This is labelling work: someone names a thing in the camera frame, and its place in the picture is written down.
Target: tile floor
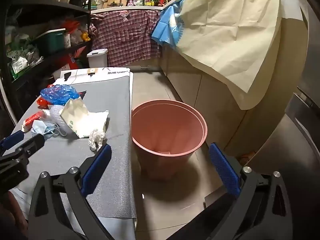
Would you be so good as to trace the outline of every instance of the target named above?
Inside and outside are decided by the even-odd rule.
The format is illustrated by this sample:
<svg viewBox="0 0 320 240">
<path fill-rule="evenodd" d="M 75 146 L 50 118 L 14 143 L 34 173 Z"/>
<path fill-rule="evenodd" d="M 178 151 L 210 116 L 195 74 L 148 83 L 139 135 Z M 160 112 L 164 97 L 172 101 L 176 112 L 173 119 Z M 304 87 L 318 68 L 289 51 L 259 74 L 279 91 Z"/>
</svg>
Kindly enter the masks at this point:
<svg viewBox="0 0 320 240">
<path fill-rule="evenodd" d="M 133 75 L 132 108 L 153 99 L 181 101 L 161 72 Z M 168 182 L 154 182 L 140 174 L 132 152 L 132 172 L 137 208 L 137 240 L 165 240 L 204 209 L 204 197 L 222 182 L 211 165 L 204 143 L 187 165 Z"/>
</svg>

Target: blue plastic bag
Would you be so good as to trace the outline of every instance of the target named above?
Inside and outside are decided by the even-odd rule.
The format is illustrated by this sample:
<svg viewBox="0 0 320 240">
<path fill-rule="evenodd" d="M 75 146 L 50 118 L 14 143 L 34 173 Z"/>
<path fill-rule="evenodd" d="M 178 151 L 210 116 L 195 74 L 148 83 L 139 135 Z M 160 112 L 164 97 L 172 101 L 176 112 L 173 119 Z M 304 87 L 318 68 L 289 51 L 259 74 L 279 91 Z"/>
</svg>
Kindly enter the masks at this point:
<svg viewBox="0 0 320 240">
<path fill-rule="evenodd" d="M 64 106 L 70 98 L 76 99 L 80 96 L 78 92 L 69 85 L 54 85 L 53 87 L 42 89 L 40 95 L 49 103 L 61 106 Z"/>
</svg>

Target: white glove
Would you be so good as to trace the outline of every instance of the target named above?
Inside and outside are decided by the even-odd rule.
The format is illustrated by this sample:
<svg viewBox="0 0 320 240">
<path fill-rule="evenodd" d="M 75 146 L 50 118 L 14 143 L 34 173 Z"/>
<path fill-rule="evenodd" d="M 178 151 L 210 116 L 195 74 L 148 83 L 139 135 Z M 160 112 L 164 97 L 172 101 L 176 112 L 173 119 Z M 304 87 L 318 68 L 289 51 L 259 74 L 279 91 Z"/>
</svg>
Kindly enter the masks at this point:
<svg viewBox="0 0 320 240">
<path fill-rule="evenodd" d="M 100 147 L 102 146 L 104 137 L 105 137 L 106 133 L 105 132 L 98 132 L 97 129 L 94 129 L 89 136 L 89 146 L 90 146 L 90 150 L 95 151 L 95 150 L 99 150 Z"/>
</svg>

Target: storage box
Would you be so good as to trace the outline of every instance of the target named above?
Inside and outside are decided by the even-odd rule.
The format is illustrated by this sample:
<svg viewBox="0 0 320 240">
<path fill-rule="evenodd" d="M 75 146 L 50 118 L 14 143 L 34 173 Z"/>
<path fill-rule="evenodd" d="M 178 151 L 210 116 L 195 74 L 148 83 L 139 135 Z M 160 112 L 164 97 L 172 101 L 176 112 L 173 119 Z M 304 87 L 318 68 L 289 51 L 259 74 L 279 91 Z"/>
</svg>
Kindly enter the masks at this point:
<svg viewBox="0 0 320 240">
<path fill-rule="evenodd" d="M 64 32 L 63 29 L 50 30 L 42 33 L 33 41 L 37 45 L 40 56 L 50 56 L 57 51 L 64 50 Z"/>
<path fill-rule="evenodd" d="M 96 49 L 87 54 L 90 68 L 107 67 L 108 49 Z"/>
</svg>

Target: white bin lid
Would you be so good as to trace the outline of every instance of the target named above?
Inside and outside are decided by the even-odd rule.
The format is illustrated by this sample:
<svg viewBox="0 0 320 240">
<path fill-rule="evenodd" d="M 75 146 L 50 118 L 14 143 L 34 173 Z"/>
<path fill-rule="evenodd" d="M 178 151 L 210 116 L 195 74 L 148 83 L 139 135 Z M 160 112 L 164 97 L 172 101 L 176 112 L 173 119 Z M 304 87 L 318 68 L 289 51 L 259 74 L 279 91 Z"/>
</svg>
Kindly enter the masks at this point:
<svg viewBox="0 0 320 240">
<path fill-rule="evenodd" d="M 47 32 L 45 32 L 45 33 L 40 34 L 38 37 L 35 38 L 35 40 L 38 39 L 38 38 L 40 38 L 40 37 L 43 36 L 43 35 L 48 34 L 48 33 L 61 32 L 61 31 L 65 31 L 65 30 L 66 30 L 66 28 L 49 30 L 49 31 L 47 31 Z"/>
<path fill-rule="evenodd" d="M 95 49 L 87 54 L 87 57 L 94 57 L 106 54 L 108 49 Z"/>
</svg>

